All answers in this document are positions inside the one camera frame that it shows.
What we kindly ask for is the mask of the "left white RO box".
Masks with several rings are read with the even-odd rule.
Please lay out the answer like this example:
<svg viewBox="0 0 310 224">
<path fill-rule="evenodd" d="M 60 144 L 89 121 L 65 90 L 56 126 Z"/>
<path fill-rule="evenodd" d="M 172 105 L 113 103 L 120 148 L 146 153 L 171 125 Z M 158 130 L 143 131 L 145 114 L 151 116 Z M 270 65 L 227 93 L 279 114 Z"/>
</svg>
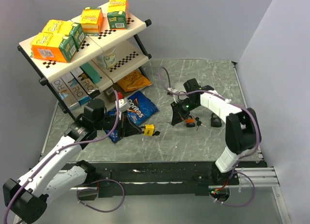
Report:
<svg viewBox="0 0 310 224">
<path fill-rule="evenodd" d="M 70 111 L 80 107 L 79 102 L 77 101 L 77 99 L 74 97 L 68 86 L 61 78 L 54 80 L 51 83 L 51 85 L 60 95 L 62 101 L 64 101 L 65 105 L 68 107 Z"/>
</svg>

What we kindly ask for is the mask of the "orange padlock key bunch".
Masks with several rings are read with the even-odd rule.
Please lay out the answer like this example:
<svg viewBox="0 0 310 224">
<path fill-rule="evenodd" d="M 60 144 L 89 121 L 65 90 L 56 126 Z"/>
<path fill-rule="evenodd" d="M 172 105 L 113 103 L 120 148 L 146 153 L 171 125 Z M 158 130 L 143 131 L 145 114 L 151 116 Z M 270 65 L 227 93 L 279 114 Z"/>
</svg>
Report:
<svg viewBox="0 0 310 224">
<path fill-rule="evenodd" d="M 198 131 L 198 129 L 199 129 L 200 126 L 206 127 L 206 125 L 202 123 L 202 121 L 200 120 L 199 117 L 196 116 L 196 117 L 195 117 L 195 120 L 196 120 L 196 126 L 197 126 L 197 127 L 196 127 L 196 131 Z"/>
</svg>

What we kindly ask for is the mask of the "white ro box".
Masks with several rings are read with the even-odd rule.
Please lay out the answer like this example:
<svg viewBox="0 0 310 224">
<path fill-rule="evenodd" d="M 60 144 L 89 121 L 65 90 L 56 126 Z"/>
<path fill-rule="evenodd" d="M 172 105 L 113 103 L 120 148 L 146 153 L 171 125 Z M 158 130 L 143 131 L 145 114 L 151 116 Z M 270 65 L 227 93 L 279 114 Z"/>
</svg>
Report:
<svg viewBox="0 0 310 224">
<path fill-rule="evenodd" d="M 54 80 L 51 83 L 51 85 L 60 95 L 62 101 L 64 101 L 65 105 L 68 107 L 70 111 L 80 107 L 79 102 L 77 101 L 77 99 L 74 97 L 68 86 L 61 78 Z"/>
<path fill-rule="evenodd" d="M 90 97 L 71 73 L 61 76 L 61 79 L 68 86 L 69 90 L 81 106 L 89 102 Z"/>
</svg>

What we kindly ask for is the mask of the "middle white RO box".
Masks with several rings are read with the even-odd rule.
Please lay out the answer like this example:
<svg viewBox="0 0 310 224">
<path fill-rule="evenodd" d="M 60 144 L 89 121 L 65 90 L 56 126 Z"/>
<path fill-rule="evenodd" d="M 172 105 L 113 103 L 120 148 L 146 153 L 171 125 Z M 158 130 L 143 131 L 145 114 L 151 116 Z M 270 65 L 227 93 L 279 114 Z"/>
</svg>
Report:
<svg viewBox="0 0 310 224">
<path fill-rule="evenodd" d="M 89 102 L 90 97 L 71 73 L 61 76 L 61 79 L 68 86 L 69 90 L 81 106 Z"/>
</svg>

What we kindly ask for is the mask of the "orange padlock with keys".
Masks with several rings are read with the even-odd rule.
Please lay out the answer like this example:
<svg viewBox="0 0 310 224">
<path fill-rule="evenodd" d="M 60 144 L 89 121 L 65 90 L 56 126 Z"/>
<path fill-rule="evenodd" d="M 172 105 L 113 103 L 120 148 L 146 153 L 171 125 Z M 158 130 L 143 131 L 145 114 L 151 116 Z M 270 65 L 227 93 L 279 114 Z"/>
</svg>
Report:
<svg viewBox="0 0 310 224">
<path fill-rule="evenodd" d="M 186 127 L 187 128 L 193 128 L 195 127 L 195 120 L 193 119 L 193 117 L 191 115 L 189 115 L 186 119 Z"/>
</svg>

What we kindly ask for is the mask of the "green yellow sponge box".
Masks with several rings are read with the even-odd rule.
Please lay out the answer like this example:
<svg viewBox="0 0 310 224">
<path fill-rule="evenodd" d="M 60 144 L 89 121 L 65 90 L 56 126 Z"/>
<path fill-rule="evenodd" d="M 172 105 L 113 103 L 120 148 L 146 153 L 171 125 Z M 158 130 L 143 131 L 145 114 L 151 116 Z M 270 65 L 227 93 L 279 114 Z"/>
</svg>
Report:
<svg viewBox="0 0 310 224">
<path fill-rule="evenodd" d="M 127 29 L 128 13 L 128 0 L 109 0 L 107 12 L 109 28 L 112 30 Z"/>
</svg>

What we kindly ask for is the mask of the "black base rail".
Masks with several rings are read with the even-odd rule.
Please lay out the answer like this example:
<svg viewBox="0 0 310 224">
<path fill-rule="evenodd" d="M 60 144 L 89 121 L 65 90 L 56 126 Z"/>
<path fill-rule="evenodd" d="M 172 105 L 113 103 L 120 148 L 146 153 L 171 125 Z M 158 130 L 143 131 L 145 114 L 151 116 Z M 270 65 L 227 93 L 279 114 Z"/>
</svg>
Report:
<svg viewBox="0 0 310 224">
<path fill-rule="evenodd" d="M 99 197 L 194 194 L 208 196 L 212 187 L 239 185 L 237 176 L 220 175 L 211 161 L 93 162 L 93 181 L 101 180 Z"/>
</svg>

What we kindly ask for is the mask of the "brown snack bag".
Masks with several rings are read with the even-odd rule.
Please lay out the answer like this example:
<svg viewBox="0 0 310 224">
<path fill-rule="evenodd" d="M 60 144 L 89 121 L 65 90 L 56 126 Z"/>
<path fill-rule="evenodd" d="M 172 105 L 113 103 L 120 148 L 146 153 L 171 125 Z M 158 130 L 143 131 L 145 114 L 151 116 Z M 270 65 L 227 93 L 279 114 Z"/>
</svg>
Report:
<svg viewBox="0 0 310 224">
<path fill-rule="evenodd" d="M 106 96 L 109 102 L 113 102 L 116 100 L 114 90 L 117 91 L 118 93 L 121 93 L 123 96 L 126 96 L 126 92 L 124 91 L 124 89 L 117 83 L 115 83 L 103 91 L 104 95 Z"/>
</svg>

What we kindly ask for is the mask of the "grey silver sponge pad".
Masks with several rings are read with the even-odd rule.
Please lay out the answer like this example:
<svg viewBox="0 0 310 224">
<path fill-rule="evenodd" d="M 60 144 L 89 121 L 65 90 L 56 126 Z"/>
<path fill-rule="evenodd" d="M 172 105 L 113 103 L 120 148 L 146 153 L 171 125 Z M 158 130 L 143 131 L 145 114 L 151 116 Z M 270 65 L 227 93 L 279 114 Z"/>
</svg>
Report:
<svg viewBox="0 0 310 224">
<path fill-rule="evenodd" d="M 174 84 L 174 89 L 178 90 L 179 92 L 185 92 L 184 83 L 183 82 L 177 82 Z"/>
</svg>

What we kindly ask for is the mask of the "front orange sponge box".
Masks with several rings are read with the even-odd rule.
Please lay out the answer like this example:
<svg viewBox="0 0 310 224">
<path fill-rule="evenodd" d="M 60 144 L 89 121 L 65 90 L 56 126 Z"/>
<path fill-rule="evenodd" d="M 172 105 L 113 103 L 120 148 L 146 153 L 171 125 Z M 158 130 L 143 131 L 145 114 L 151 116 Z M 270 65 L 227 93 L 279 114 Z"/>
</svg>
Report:
<svg viewBox="0 0 310 224">
<path fill-rule="evenodd" d="M 70 35 L 40 32 L 30 43 L 33 57 L 69 63 L 77 52 L 77 47 Z"/>
</svg>

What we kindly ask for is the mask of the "teal box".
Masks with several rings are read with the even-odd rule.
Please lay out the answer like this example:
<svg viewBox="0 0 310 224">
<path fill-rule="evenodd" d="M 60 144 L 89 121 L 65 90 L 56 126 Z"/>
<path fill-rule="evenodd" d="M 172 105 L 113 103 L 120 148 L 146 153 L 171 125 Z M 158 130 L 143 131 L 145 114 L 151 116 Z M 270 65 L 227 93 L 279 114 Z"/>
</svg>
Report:
<svg viewBox="0 0 310 224">
<path fill-rule="evenodd" d="M 88 75 L 94 84 L 97 84 L 101 81 L 101 76 L 90 63 L 85 63 L 81 65 L 80 68 Z"/>
</svg>

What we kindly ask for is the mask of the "beige two-tier shelf rack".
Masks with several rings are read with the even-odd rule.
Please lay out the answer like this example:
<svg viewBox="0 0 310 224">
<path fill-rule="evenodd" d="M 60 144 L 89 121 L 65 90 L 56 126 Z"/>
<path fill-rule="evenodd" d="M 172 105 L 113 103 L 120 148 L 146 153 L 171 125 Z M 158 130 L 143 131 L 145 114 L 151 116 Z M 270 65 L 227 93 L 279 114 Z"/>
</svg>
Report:
<svg viewBox="0 0 310 224">
<path fill-rule="evenodd" d="M 139 70 L 143 75 L 145 74 L 142 66 L 152 56 L 145 49 L 138 34 L 149 27 L 152 22 L 150 19 L 142 21 L 133 14 L 129 14 L 127 23 L 129 26 L 126 30 L 111 30 L 108 21 L 104 20 L 99 35 L 85 37 L 83 44 L 70 63 L 31 57 L 30 43 L 33 40 L 32 37 L 20 42 L 17 48 L 39 75 L 40 84 L 42 86 L 46 85 L 57 98 L 61 110 L 75 118 L 83 109 L 78 108 L 73 112 L 70 111 L 51 85 L 53 80 L 71 72 L 84 63 L 89 63 L 101 76 L 101 81 L 98 84 L 100 91 L 106 90 L 135 70 Z M 99 66 L 96 57 L 111 48 L 116 49 L 117 64 L 113 69 L 104 70 Z"/>
</svg>

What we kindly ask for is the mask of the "blue Doritos chip bag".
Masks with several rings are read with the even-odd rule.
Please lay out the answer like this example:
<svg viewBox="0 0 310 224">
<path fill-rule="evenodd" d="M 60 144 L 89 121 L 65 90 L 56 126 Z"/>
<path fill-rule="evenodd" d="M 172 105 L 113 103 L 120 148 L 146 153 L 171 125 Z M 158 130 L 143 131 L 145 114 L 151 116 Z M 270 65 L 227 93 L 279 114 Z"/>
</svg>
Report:
<svg viewBox="0 0 310 224">
<path fill-rule="evenodd" d="M 125 112 L 120 112 L 120 116 L 121 114 L 124 115 L 124 131 L 127 129 L 132 129 L 127 122 L 127 117 L 129 117 L 138 127 L 142 128 L 145 126 L 143 123 L 159 111 L 157 106 L 140 91 L 137 91 L 126 98 L 130 102 L 130 108 Z M 123 138 L 110 139 L 113 143 L 117 143 Z"/>
</svg>

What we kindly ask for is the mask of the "yellow padlock with key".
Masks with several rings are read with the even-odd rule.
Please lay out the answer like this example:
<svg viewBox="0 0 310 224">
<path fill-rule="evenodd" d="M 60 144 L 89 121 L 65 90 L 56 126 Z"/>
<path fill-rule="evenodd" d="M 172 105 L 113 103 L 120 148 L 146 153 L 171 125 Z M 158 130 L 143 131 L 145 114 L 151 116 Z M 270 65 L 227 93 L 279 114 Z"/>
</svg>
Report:
<svg viewBox="0 0 310 224">
<path fill-rule="evenodd" d="M 160 131 L 155 130 L 155 126 L 153 124 L 146 124 L 143 128 L 143 135 L 145 136 L 159 136 Z"/>
</svg>

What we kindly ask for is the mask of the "black padlock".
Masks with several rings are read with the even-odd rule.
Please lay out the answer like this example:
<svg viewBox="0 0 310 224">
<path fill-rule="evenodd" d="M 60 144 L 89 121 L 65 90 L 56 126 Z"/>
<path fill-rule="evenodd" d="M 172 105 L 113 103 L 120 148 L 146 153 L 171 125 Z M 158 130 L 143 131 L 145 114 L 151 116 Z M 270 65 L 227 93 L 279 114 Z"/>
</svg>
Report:
<svg viewBox="0 0 310 224">
<path fill-rule="evenodd" d="M 222 127 L 222 121 L 215 113 L 211 114 L 210 126 L 214 128 Z"/>
</svg>

